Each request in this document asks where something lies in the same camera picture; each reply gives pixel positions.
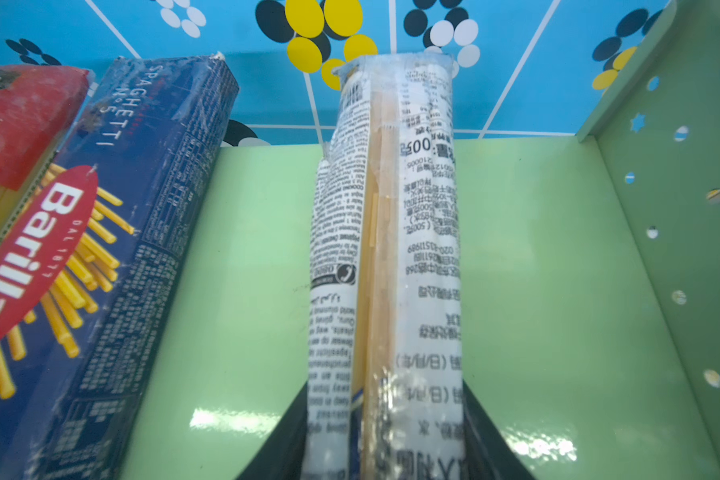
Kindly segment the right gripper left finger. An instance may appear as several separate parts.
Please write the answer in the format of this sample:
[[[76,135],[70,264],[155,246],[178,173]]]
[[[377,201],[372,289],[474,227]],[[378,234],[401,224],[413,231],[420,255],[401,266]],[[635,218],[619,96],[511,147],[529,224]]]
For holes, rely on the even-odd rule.
[[[301,477],[307,434],[307,384],[237,480],[297,480]]]

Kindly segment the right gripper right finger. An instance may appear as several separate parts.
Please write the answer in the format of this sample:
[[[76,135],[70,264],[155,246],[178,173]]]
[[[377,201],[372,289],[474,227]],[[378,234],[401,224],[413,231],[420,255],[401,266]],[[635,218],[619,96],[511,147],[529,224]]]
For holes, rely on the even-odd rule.
[[[481,406],[463,383],[466,471],[472,480],[534,480]]]

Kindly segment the clear white label spaghetti bag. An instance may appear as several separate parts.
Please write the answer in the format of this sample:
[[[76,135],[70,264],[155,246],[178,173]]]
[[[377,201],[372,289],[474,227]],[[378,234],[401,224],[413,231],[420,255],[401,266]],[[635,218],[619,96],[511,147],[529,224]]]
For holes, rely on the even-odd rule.
[[[464,479],[450,57],[337,69],[310,238],[304,479]]]

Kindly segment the green wooden shelf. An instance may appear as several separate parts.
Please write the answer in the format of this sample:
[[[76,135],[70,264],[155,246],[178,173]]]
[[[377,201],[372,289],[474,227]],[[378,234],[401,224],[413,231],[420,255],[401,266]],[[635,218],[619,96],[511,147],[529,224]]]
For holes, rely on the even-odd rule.
[[[306,378],[315,145],[222,150],[121,471],[235,479]],[[466,383],[535,479],[720,479],[720,1],[585,141],[462,140]]]

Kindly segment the blue Barilla spaghetti box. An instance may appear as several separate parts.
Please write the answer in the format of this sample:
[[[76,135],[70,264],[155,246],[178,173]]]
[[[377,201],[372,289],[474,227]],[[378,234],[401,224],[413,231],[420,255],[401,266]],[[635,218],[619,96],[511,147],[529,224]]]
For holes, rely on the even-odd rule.
[[[113,62],[0,236],[0,479],[113,479],[239,86]]]

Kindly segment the red spaghetti bag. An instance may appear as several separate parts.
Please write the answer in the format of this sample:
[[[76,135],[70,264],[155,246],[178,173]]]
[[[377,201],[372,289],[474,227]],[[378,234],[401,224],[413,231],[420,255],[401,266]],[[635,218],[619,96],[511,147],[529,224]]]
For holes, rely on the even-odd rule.
[[[90,80],[68,66],[0,66],[0,239],[78,116]]]

